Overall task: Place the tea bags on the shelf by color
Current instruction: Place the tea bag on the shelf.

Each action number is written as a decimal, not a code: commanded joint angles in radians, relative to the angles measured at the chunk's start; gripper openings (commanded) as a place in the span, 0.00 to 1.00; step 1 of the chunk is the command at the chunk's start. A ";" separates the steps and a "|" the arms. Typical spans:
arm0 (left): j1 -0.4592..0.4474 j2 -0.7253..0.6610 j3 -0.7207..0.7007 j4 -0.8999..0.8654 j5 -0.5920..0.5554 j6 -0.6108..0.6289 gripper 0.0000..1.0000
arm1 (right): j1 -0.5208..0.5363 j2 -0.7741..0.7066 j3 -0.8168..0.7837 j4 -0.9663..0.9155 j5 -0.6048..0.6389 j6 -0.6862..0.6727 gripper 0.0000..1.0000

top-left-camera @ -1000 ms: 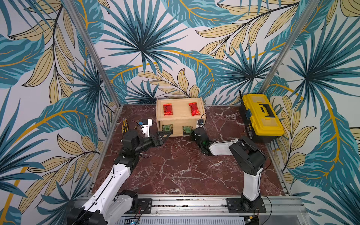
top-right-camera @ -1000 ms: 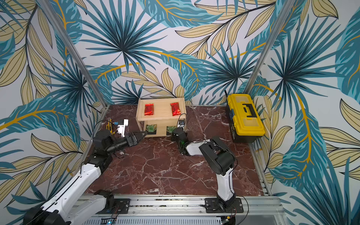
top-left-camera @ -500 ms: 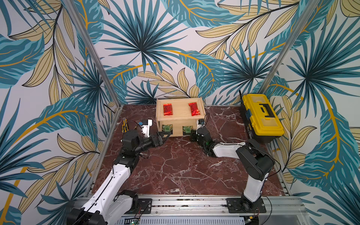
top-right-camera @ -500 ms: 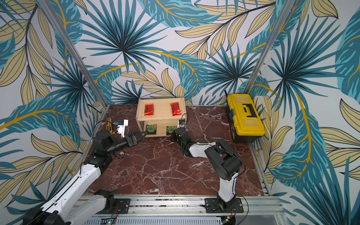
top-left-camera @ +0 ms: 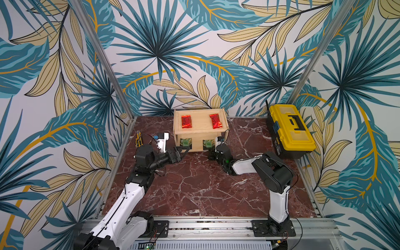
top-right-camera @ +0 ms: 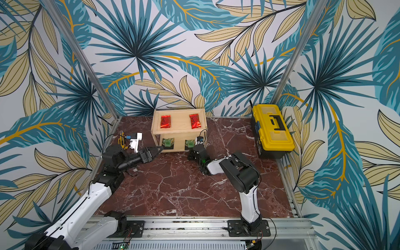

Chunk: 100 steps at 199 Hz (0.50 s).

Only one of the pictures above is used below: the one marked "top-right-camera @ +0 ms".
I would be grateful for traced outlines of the green tea bag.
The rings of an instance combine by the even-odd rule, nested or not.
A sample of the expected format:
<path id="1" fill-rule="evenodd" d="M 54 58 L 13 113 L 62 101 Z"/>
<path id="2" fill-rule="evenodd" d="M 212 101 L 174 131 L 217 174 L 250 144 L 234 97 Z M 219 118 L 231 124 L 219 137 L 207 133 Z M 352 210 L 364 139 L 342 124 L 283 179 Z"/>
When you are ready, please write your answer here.
<path id="1" fill-rule="evenodd" d="M 185 150 L 190 150 L 196 145 L 195 140 L 185 140 Z"/>
<path id="2" fill-rule="evenodd" d="M 161 145 L 166 150 L 173 150 L 174 149 L 174 144 L 175 144 L 175 139 L 174 138 L 162 139 L 162 142 L 161 142 Z"/>

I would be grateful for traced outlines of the red tea bag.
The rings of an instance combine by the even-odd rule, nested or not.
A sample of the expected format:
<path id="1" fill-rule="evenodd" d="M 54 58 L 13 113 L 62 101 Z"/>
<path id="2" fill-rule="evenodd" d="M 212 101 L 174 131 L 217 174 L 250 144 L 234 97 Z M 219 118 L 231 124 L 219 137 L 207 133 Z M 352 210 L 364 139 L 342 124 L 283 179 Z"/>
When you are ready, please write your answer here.
<path id="1" fill-rule="evenodd" d="M 189 118 L 192 129 L 197 129 L 202 127 L 199 114 L 191 114 L 189 115 Z"/>
<path id="2" fill-rule="evenodd" d="M 170 115 L 163 115 L 161 116 L 160 120 L 160 128 L 167 129 L 171 127 L 171 116 Z"/>

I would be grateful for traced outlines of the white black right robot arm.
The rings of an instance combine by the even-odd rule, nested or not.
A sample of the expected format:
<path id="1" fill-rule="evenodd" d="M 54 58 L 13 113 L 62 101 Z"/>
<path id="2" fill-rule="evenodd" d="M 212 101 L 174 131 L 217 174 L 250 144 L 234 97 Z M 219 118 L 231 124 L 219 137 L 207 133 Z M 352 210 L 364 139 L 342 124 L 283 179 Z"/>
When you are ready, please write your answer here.
<path id="1" fill-rule="evenodd" d="M 241 201 L 240 219 L 228 220 L 226 230 L 230 237 L 271 236 L 269 224 L 258 208 L 257 190 L 261 181 L 259 171 L 241 152 L 212 160 L 202 144 L 194 146 L 188 160 L 197 162 L 199 170 L 209 176 L 225 174 L 238 191 Z"/>

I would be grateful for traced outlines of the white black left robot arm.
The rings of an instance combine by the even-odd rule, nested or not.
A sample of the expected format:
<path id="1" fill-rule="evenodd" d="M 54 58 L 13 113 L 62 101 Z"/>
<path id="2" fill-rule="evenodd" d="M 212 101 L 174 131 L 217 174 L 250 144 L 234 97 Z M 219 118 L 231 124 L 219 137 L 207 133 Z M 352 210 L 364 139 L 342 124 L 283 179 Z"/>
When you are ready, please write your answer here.
<path id="1" fill-rule="evenodd" d="M 43 233 L 34 233 L 25 242 L 26 250 L 90 250 L 108 236 L 126 228 L 126 217 L 110 212 L 84 234 L 83 226 L 120 187 L 125 171 L 153 161 L 163 147 L 145 147 L 128 154 L 119 145 L 110 145 L 102 155 L 103 170 L 89 185 L 85 194 L 54 225 Z"/>

